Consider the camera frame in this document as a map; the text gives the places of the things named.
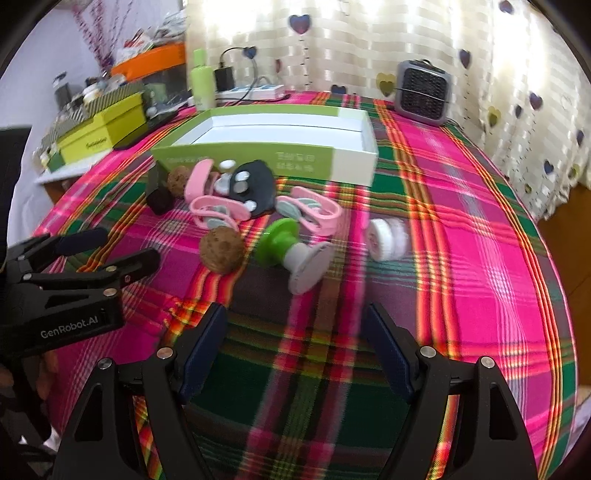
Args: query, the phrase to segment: green and white box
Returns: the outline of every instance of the green and white box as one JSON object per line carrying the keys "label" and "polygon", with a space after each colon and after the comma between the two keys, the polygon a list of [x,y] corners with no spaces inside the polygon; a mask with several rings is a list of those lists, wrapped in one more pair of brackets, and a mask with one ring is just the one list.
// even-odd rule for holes
{"label": "green and white box", "polygon": [[242,105],[207,110],[152,148],[168,171],[212,158],[261,159],[276,176],[371,186],[378,147],[367,112],[322,105]]}

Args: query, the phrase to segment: green bottle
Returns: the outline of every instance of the green bottle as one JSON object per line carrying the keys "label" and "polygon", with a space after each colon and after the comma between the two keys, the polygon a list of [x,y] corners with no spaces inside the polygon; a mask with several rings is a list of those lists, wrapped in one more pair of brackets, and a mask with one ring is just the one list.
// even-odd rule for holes
{"label": "green bottle", "polygon": [[195,68],[191,71],[191,86],[193,98],[198,111],[216,107],[216,81],[213,68],[206,65],[205,50],[198,48],[194,52]]}

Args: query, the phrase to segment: person's hand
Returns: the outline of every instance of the person's hand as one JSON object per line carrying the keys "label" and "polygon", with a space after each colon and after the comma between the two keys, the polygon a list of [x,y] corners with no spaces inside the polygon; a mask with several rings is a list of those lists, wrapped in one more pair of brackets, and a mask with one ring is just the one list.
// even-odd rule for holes
{"label": "person's hand", "polygon": [[[57,370],[57,353],[55,351],[44,353],[39,363],[39,377],[35,382],[37,393],[42,400],[47,400],[47,397],[49,397],[49,392],[56,379]],[[12,374],[0,365],[0,388],[11,387],[13,384]]]}

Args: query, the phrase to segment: orange box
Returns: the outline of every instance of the orange box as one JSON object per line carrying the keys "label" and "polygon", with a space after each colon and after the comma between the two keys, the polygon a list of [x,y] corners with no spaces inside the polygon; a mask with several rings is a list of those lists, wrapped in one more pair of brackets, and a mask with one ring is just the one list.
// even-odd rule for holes
{"label": "orange box", "polygon": [[119,73],[128,82],[142,79],[156,72],[168,70],[187,63],[187,53],[184,43],[171,43],[153,48],[128,61],[120,63],[111,70],[111,76]]}

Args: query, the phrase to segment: yellow box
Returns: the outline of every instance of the yellow box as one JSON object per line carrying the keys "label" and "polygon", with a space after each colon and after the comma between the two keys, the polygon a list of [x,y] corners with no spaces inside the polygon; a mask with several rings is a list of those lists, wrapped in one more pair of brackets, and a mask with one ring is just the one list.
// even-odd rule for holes
{"label": "yellow box", "polygon": [[113,148],[144,123],[142,94],[135,93],[69,131],[58,139],[57,146],[64,162],[74,163]]}

